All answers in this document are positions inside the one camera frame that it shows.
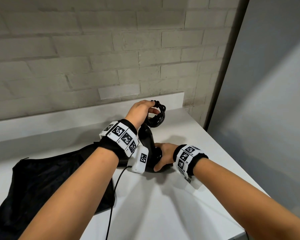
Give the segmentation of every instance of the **wall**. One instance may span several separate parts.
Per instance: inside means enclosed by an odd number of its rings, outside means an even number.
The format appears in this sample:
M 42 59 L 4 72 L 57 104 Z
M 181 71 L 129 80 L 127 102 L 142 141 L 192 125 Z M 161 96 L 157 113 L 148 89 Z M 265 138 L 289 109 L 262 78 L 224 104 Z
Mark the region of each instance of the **wall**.
M 239 1 L 0 0 L 0 120 L 184 91 L 203 125 Z
M 250 0 L 208 133 L 300 217 L 300 0 Z

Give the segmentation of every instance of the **black bag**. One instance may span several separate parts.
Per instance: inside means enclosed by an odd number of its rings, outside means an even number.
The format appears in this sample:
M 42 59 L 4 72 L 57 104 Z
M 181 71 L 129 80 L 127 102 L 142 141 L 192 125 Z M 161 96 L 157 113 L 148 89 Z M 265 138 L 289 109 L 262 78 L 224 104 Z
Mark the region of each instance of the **black bag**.
M 12 169 L 7 198 L 0 206 L 0 239 L 18 239 L 53 193 L 95 151 L 98 142 L 45 159 L 22 159 Z M 112 179 L 96 214 L 114 204 Z

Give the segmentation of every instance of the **forearm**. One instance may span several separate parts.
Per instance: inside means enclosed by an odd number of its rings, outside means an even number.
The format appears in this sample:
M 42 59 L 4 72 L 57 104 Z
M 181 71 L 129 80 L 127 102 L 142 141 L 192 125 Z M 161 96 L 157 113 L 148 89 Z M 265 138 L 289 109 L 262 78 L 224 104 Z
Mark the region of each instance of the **forearm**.
M 234 173 L 201 159 L 193 173 L 256 239 L 300 239 L 300 219 Z
M 118 162 L 115 153 L 97 148 L 44 204 L 20 239 L 79 239 Z

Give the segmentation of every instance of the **painted brick wall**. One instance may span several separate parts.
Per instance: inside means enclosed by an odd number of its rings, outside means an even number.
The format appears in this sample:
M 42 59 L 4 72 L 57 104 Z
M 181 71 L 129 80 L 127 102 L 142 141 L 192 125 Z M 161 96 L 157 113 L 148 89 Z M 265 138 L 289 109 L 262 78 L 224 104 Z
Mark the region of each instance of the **painted brick wall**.
M 0 120 L 184 91 L 204 125 L 239 2 L 0 0 Z

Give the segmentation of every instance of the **black cable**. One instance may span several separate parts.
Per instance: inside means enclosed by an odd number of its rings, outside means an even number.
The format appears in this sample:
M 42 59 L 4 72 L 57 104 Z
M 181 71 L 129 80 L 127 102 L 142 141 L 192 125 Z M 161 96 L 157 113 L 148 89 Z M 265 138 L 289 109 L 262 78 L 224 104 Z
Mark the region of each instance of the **black cable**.
M 155 128 L 155 127 L 158 127 L 159 125 L 161 125 L 162 122 L 164 121 L 164 118 L 166 117 L 166 115 L 165 115 L 166 107 L 164 105 L 160 104 L 159 101 L 156 101 L 156 100 L 152 100 L 152 101 L 155 102 L 154 107 L 160 109 L 160 113 L 155 115 L 152 118 L 149 118 L 149 116 L 147 116 L 145 118 L 145 123 L 149 127 Z
M 250 240 L 250 238 L 249 238 L 249 235 L 248 235 L 248 233 L 247 233 L 247 231 L 245 230 L 245 232 L 246 232 L 246 234 L 247 234 L 247 238 L 248 238 L 248 240 Z
M 122 170 L 122 172 L 121 172 L 121 174 L 120 174 L 120 176 L 119 176 L 119 178 L 118 178 L 118 180 L 117 180 L 117 183 L 115 184 L 115 187 L 114 187 L 114 192 L 113 192 L 113 203 L 112 203 L 112 206 L 111 206 L 110 218 L 109 218 L 109 225 L 108 225 L 107 236 L 105 237 L 105 240 L 108 239 L 108 234 L 109 234 L 109 229 L 110 229 L 110 223 L 111 223 L 111 216 L 112 216 L 112 209 L 113 209 L 113 206 L 114 206 L 114 204 L 115 204 L 115 193 L 116 193 L 116 188 L 117 188 L 117 185 L 118 185 L 118 183 L 119 183 L 119 179 L 120 179 L 121 175 L 124 173 L 124 170 L 126 170 L 127 168 L 132 168 L 132 166 L 126 166 L 126 167 Z

